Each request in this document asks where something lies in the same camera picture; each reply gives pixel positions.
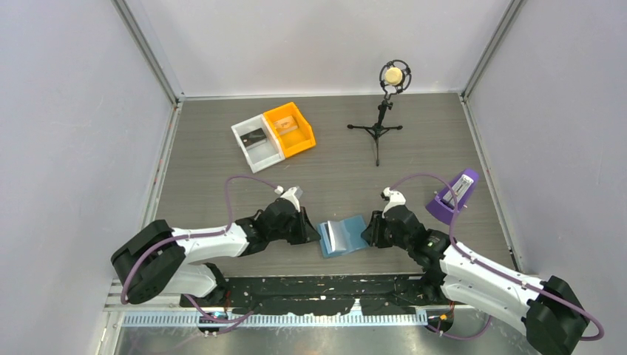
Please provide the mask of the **blue card holder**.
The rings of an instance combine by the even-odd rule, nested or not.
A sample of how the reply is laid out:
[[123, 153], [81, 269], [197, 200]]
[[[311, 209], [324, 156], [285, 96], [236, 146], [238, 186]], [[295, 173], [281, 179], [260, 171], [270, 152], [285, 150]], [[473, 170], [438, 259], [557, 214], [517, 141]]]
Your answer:
[[327, 221], [319, 223], [316, 227], [317, 231], [321, 235], [320, 246], [324, 258], [339, 257], [368, 247], [368, 244], [366, 244], [361, 236], [362, 232], [366, 229], [365, 221], [361, 215], [349, 217], [337, 222], [341, 223], [342, 236], [345, 243], [345, 249], [343, 251], [333, 253], [328, 252], [326, 232]]

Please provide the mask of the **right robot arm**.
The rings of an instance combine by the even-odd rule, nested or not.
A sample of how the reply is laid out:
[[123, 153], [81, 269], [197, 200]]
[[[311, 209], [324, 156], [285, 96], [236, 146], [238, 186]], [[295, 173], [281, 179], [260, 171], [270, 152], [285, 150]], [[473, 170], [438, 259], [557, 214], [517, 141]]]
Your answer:
[[406, 206], [374, 211], [362, 232], [370, 246], [405, 250], [423, 268], [418, 289], [431, 303], [471, 305], [510, 325], [540, 354], [572, 354], [589, 325], [570, 284], [520, 274], [482, 257]]

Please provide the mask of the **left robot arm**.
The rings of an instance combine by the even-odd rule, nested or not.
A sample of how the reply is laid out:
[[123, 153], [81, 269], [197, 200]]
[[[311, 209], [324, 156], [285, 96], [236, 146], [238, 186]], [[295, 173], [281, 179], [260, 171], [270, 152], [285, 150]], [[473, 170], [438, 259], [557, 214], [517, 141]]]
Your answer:
[[227, 288], [212, 259], [260, 253], [278, 240], [301, 245], [320, 238], [305, 207], [279, 197], [250, 217], [216, 228], [174, 228], [155, 220], [115, 251], [111, 263], [122, 283], [123, 304], [170, 293], [217, 306], [226, 299]]

